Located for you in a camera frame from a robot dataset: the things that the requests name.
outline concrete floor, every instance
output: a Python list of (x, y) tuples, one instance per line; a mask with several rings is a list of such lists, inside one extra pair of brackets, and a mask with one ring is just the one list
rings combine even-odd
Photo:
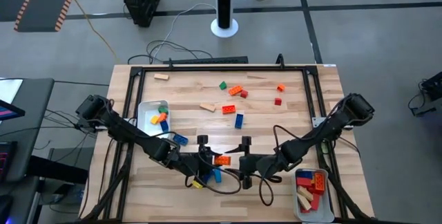
[[(374, 3), (420, 3), (442, 0), (308, 0), (310, 6)], [(122, 12), (122, 0), (79, 0), (87, 13)], [(159, 10), (186, 10), (215, 0), (162, 0)], [(233, 0), (237, 8), (300, 6), (300, 0)], [(71, 5), (70, 15), (79, 14)], [(177, 20), (171, 41), (203, 49), (215, 57), (247, 55), (250, 63), (274, 63), (283, 53), (289, 63), (314, 63), (302, 12), (241, 13), (234, 16), (240, 31), (218, 39), (209, 29), (214, 15), (192, 15)], [(326, 64), (337, 64), (346, 93), (361, 93), (376, 109), (375, 118), (356, 129), (363, 169), (374, 212), (381, 220), (438, 223), (442, 219), (442, 133), (428, 128), (425, 118), (414, 118), (408, 100), (417, 83), (442, 70), (442, 8), (335, 10), (312, 12), (318, 45)], [(152, 26), (138, 28), (125, 18), (93, 20), (125, 64), (144, 53), (154, 39), (163, 39), (173, 17), (156, 17)], [(13, 23), (0, 23), (0, 76), (53, 77), (56, 80), (108, 83), (112, 54), (85, 20), (65, 21), (57, 33), (18, 33)], [(185, 53), (163, 48), (161, 59), (188, 59)], [(140, 58), (135, 63), (146, 63)], [(106, 88), (57, 84), (49, 109), (73, 113), (92, 93)], [(81, 139), (74, 131), (41, 132), (36, 146), (74, 147)], [(93, 140), (87, 147), (93, 146)], [(47, 156), (49, 147), (38, 155)], [(78, 206), (60, 209), (75, 211)], [(40, 223), (69, 221), (75, 215), (44, 208)]]

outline wooden tabletop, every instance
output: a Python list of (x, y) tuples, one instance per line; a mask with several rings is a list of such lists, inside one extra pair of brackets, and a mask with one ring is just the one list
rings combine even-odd
[[(107, 98), (115, 100), (113, 109), (118, 113), (123, 109), (130, 69), (129, 65), (115, 66), (110, 81)], [(318, 65), (318, 72), (325, 106), (327, 111), (330, 111), (344, 96), (338, 69), (335, 66)], [(163, 74), (170, 75), (170, 79), (154, 80), (153, 73), (146, 74), (142, 102), (151, 100), (169, 102), (171, 130), (189, 138), (189, 144), (182, 147), (181, 151), (197, 151), (196, 137), (205, 134), (209, 135), (208, 145), (218, 153), (236, 148), (241, 143), (241, 136), (251, 136), (251, 153), (271, 154), (275, 146), (273, 125), (286, 127), (298, 136), (311, 130), (311, 119), (300, 72), (163, 72)], [(249, 96), (247, 99), (239, 96), (231, 97), (227, 90), (221, 91), (218, 88), (222, 81), (227, 83), (228, 88), (234, 85), (243, 86), (249, 92)], [(286, 86), (282, 93), (276, 90), (279, 83)], [(135, 82), (129, 117), (133, 116), (137, 84), (138, 81)], [(319, 115), (313, 80), (310, 80), (310, 84), (315, 109)], [(275, 97), (282, 98), (281, 106), (274, 105)], [(215, 113), (201, 109), (199, 107), (201, 103), (215, 104)], [(236, 105), (237, 112), (244, 113), (242, 129), (234, 128), (235, 114), (222, 114), (221, 106), (228, 104)], [(278, 133), (278, 137), (280, 142), (291, 139), (283, 132)], [(351, 131), (344, 131), (343, 137), (356, 144)], [(90, 189), (84, 216), (97, 203), (104, 157), (110, 140), (106, 133), (98, 135), (90, 165)], [(107, 188), (110, 177), (114, 152), (115, 144), (106, 163), (104, 189)], [(358, 154), (339, 141), (335, 153), (343, 187), (366, 214), (373, 216)], [(238, 168), (240, 156), (240, 154), (232, 155), (231, 167)], [(318, 168), (313, 148), (297, 168)], [(298, 221), (294, 215), (294, 197), (290, 179), (294, 171), (278, 173), (282, 176), (282, 183), (271, 184), (275, 200), (271, 207), (265, 207), (258, 196), (257, 178), (253, 179), (254, 186), (251, 189), (241, 190), (238, 194), (228, 196), (213, 193), (208, 189), (186, 188), (184, 176), (180, 172), (159, 166), (150, 160), (139, 146), (135, 146), (124, 221)], [(223, 191), (232, 191), (238, 186), (232, 177), (225, 174), (222, 174), (222, 183), (216, 184), (212, 180), (209, 184)], [(269, 200), (269, 190), (263, 187), (263, 192), (265, 198)], [(331, 192), (335, 215), (338, 216), (336, 192), (334, 190)], [(118, 198), (119, 189), (114, 197), (111, 216), (115, 216)]]

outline computer monitor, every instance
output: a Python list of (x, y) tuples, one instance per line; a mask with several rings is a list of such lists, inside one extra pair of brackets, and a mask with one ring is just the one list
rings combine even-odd
[(24, 115), (24, 110), (0, 100), (0, 121), (18, 118)]

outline table leg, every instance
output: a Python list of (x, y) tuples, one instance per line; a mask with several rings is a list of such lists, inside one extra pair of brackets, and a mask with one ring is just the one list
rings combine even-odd
[(31, 156), (28, 164), (28, 175), (63, 180), (69, 183), (86, 183), (88, 171), (74, 166), (64, 165), (45, 158)]

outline black metal frame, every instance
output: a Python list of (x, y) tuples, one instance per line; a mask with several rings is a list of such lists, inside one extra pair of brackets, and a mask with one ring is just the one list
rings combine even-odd
[[(314, 118), (316, 116), (315, 114), (315, 108), (314, 108), (314, 101), (311, 94), (311, 88), (309, 83), (309, 76), (312, 76), (314, 79), (314, 85), (316, 89), (316, 94), (318, 98), (318, 104), (319, 104), (319, 110), (322, 117), (325, 117), (327, 115), (325, 110), (325, 104), (323, 99), (323, 94), (320, 87), (320, 81), (318, 76), (318, 69), (317, 66), (288, 66), (284, 63), (284, 58), (280, 54), (278, 56), (278, 59), (276, 61), (278, 65), (268, 65), (268, 66), (253, 66), (253, 65), (244, 65), (244, 66), (194, 66), (194, 65), (173, 65), (169, 64), (169, 66), (156, 66), (156, 67), (141, 67), (141, 66), (134, 66), (131, 68), (131, 73), (128, 81), (128, 90), (126, 92), (126, 99), (124, 102), (124, 109), (122, 113), (123, 118), (128, 117), (128, 111), (131, 104), (131, 96), (133, 93), (133, 87), (135, 85), (135, 78), (139, 77), (139, 84), (137, 88), (137, 95), (136, 95), (136, 101), (135, 101), (135, 109), (133, 117), (137, 117), (137, 106), (142, 101), (142, 94), (143, 94), (143, 85), (144, 85), (144, 79), (146, 77), (147, 72), (165, 72), (165, 71), (173, 71), (173, 72), (180, 72), (180, 71), (300, 71), (302, 73), (302, 78), (304, 81), (304, 87), (305, 87), (305, 94), (307, 98), (307, 106), (309, 108), (310, 117)], [(333, 174), (336, 175), (336, 180), (340, 182), (340, 176), (338, 171), (338, 165), (336, 162), (336, 155), (334, 153), (334, 150), (332, 149), (331, 142), (327, 142), (327, 148), (328, 148), (328, 154), (329, 159), (331, 162), (331, 170), (333, 171)], [(115, 179), (117, 172), (119, 170), (118, 166), (120, 163), (120, 158), (122, 154), (123, 144), (118, 143), (117, 147), (115, 149), (115, 157), (113, 160), (113, 166), (112, 171), (110, 174), (111, 182)], [(326, 165), (324, 153), (321, 149), (320, 145), (316, 147), (316, 152), (318, 156), (318, 164), (320, 168), (324, 168)], [(128, 146), (126, 156), (129, 156), (131, 160), (133, 156), (133, 144)], [(123, 179), (121, 192), (119, 195), (119, 202), (118, 202), (118, 208), (117, 208), (117, 219), (123, 218), (124, 213), (124, 205), (126, 203), (126, 193), (127, 193), (127, 187), (128, 187), (128, 179), (129, 179), (129, 173), (127, 173)], [(340, 208), (340, 215), (342, 218), (347, 218), (347, 208), (345, 207), (345, 204), (340, 196), (338, 197), (339, 202), (339, 208)], [(108, 219), (110, 217), (111, 213), (111, 203), (112, 199), (107, 202), (105, 208), (104, 208), (104, 215), (103, 219)]]

